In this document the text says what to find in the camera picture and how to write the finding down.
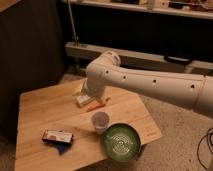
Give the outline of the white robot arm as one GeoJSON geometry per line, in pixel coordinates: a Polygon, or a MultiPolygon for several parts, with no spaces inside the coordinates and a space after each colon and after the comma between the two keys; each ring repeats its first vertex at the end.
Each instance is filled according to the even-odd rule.
{"type": "Polygon", "coordinates": [[[82,91],[100,99],[107,86],[155,98],[213,119],[213,76],[126,69],[105,51],[86,67],[82,91]]]}

